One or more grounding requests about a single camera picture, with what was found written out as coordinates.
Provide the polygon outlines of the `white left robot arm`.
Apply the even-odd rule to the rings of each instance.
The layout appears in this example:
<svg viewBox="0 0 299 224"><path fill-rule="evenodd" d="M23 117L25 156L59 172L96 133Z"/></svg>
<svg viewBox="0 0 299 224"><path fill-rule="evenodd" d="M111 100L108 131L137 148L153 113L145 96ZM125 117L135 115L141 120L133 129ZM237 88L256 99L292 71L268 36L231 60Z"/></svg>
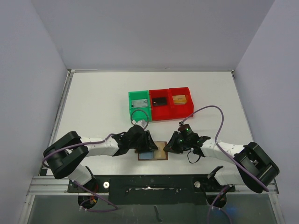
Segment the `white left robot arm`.
<svg viewBox="0 0 299 224"><path fill-rule="evenodd" d="M140 125L128 131L109 134L106 138L87 138L82 142L76 131L68 132L43 152L42 164L49 168L56 179L67 177L85 192L93 190L95 180L87 166L81 165L86 157L120 156L133 149L138 153L158 150L150 132Z"/></svg>

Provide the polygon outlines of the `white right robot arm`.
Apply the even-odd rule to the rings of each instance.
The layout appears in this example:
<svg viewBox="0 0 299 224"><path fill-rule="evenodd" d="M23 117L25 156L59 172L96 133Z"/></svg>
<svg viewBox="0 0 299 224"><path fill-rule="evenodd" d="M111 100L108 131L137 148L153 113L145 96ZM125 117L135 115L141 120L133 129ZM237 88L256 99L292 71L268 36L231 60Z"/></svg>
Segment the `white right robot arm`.
<svg viewBox="0 0 299 224"><path fill-rule="evenodd" d="M242 184L256 193L262 193L280 173L275 162L257 143L236 145L219 142L208 136L199 136L188 124L173 133L164 151L176 154L189 151L200 158L216 158L236 165L236 171L221 168L209 177L209 188L214 191L225 185Z"/></svg>

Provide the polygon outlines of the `gold card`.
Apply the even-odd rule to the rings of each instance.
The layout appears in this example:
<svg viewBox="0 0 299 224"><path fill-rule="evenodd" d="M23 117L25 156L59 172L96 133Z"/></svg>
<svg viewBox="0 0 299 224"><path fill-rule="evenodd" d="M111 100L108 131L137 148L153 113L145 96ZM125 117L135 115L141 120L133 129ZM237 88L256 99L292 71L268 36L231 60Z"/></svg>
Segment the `gold card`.
<svg viewBox="0 0 299 224"><path fill-rule="evenodd" d="M167 159L167 154L164 151L164 147L166 145L166 142L156 141L155 144L156 144L156 146L158 148L158 150L156 150L154 152L154 158L155 158L155 160L166 160Z"/></svg>
<svg viewBox="0 0 299 224"><path fill-rule="evenodd" d="M175 105L184 105L187 103L186 95L173 95L172 99Z"/></svg>

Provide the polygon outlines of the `brown leather card holder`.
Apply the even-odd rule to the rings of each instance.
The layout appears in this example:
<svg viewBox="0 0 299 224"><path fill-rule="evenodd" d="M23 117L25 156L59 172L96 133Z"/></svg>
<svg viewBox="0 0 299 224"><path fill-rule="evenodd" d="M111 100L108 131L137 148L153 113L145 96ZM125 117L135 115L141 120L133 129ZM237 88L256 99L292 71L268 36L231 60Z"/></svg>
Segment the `brown leather card holder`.
<svg viewBox="0 0 299 224"><path fill-rule="evenodd" d="M157 161L154 158L154 152L155 152L155 150L151 151L151 152L138 153L137 154L138 155L138 160L139 161Z"/></svg>

